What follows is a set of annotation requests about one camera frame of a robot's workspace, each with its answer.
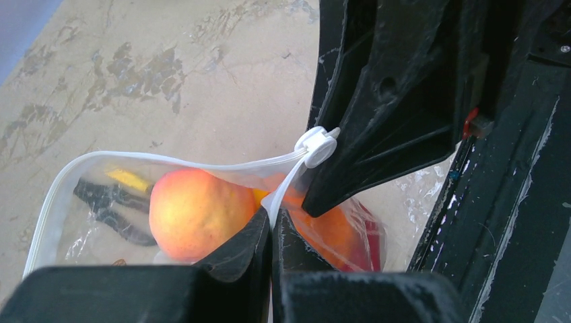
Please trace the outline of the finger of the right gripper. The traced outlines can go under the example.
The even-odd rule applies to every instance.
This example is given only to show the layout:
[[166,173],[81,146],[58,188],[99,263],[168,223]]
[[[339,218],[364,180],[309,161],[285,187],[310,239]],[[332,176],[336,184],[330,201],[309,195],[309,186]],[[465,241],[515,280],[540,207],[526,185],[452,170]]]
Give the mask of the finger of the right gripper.
[[347,25],[347,1],[321,1],[316,77],[307,129],[325,126],[327,109],[339,77]]
[[333,155],[307,177],[303,209],[446,159],[471,116],[492,119],[523,1],[347,1],[339,77],[324,128]]

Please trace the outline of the peach fruit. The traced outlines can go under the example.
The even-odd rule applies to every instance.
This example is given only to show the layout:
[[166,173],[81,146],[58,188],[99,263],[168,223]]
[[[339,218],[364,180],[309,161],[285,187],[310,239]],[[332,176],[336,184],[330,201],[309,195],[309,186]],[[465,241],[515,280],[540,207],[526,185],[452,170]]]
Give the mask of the peach fruit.
[[168,258],[197,262],[235,236],[257,210],[251,189],[184,168],[155,183],[149,228]]

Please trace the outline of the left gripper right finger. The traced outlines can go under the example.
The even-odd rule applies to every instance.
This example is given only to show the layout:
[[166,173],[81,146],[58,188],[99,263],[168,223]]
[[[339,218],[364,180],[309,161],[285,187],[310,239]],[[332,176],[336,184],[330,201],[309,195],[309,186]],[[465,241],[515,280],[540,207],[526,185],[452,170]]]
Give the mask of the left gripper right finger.
[[466,322],[452,283],[437,273],[335,270],[280,209],[273,238],[274,322]]

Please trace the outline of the red bell pepper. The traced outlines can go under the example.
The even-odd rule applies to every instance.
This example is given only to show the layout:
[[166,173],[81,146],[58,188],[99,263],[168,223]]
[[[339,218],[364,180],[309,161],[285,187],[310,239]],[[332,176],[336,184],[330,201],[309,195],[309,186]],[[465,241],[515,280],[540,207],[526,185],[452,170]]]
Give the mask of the red bell pepper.
[[354,201],[357,220],[360,220],[358,264],[363,271],[380,272],[385,262],[385,230],[383,224],[360,201]]

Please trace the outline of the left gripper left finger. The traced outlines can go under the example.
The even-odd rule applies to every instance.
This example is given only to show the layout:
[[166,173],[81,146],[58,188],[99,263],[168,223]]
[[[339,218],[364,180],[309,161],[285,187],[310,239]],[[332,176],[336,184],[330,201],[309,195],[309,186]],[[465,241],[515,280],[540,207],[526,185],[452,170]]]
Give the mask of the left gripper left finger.
[[259,209],[193,265],[52,266],[28,275],[2,322],[262,322],[269,307],[271,228]]

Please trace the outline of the clear zip top bag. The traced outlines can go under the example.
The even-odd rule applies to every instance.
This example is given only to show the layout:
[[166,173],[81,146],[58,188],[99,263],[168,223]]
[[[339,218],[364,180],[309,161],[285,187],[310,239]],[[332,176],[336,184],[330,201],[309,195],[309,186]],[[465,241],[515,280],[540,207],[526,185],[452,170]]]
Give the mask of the clear zip top bag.
[[46,266],[193,264],[242,231],[257,211],[281,210],[343,271],[402,271],[426,228],[449,162],[352,197],[314,218],[302,210],[310,172],[331,157],[339,129],[314,127],[285,155],[207,165],[165,155],[97,151],[69,162],[44,200],[24,274]]

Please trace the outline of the orange mini pumpkin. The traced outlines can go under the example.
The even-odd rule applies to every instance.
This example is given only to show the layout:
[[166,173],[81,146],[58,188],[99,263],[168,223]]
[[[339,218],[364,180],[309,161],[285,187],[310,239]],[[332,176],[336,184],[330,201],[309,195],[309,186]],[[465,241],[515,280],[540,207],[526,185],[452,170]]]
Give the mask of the orange mini pumpkin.
[[370,213],[359,200],[350,198],[320,217],[312,217],[302,209],[304,197],[304,191],[291,185],[281,205],[310,247],[341,271],[378,269],[368,234]]

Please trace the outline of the yellow bell pepper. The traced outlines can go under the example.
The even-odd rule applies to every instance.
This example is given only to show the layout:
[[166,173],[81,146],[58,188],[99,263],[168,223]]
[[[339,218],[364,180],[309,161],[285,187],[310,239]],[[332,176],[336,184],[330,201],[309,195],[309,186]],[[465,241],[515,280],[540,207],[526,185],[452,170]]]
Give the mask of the yellow bell pepper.
[[257,206],[257,208],[259,208],[259,207],[261,206],[262,200],[263,200],[267,195],[269,195],[269,192],[264,191],[264,190],[259,190],[259,189],[256,189],[256,188],[253,188],[253,189],[252,189],[252,192],[253,192],[253,196],[254,196],[254,199],[255,199],[255,202],[256,202],[256,206]]

